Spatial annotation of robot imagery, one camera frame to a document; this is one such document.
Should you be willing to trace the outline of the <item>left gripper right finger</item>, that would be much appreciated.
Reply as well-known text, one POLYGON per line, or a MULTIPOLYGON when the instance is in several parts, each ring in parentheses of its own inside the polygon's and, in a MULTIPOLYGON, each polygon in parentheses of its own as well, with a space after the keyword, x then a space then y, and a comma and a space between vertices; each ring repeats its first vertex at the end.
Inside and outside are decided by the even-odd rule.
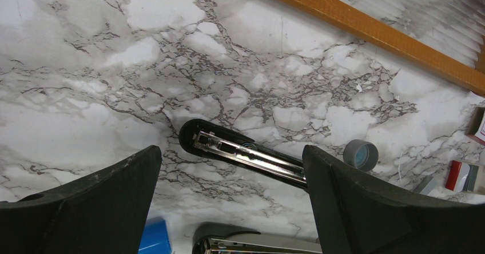
POLYGON ((400 188, 307 145, 304 173, 323 253, 483 253, 484 205, 400 188))

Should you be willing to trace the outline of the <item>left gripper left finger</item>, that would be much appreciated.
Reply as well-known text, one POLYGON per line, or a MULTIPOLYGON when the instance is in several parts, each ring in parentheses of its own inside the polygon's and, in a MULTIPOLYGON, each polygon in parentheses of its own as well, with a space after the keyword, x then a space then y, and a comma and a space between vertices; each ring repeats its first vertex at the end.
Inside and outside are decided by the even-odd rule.
POLYGON ((137 253, 162 164, 151 145, 67 184, 1 202, 2 253, 137 253))

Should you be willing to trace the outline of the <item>grey staple strip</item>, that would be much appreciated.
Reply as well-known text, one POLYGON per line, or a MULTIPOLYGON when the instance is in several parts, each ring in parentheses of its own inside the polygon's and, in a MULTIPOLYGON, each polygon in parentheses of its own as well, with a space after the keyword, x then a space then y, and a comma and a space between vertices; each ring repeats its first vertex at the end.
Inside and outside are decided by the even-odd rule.
POLYGON ((436 186, 436 178, 432 175, 428 175, 425 176, 425 178, 413 189, 413 192, 428 196, 436 186))

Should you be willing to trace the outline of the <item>silver chrome stapler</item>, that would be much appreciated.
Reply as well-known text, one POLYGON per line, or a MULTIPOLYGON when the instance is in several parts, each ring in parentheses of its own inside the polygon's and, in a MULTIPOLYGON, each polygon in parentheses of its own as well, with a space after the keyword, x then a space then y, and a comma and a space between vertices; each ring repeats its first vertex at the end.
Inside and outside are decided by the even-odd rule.
POLYGON ((192 253, 322 253, 318 243, 205 222, 195 231, 192 253))

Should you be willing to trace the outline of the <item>black stapler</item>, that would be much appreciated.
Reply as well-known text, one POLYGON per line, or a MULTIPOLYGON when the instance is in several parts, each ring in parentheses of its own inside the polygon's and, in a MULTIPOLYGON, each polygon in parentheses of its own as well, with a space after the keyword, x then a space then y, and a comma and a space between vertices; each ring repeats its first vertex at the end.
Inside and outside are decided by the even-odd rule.
POLYGON ((187 121, 178 139, 184 151, 202 158, 223 161, 307 190, 303 162, 255 140, 202 119, 187 121))

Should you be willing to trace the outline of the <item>small red staples box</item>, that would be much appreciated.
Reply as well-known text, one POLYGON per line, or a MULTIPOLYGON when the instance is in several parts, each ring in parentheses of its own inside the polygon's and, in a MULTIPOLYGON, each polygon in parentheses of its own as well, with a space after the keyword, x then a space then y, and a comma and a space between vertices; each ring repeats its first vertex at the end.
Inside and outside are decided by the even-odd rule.
POLYGON ((481 145, 484 145, 484 107, 475 108, 465 135, 481 145))

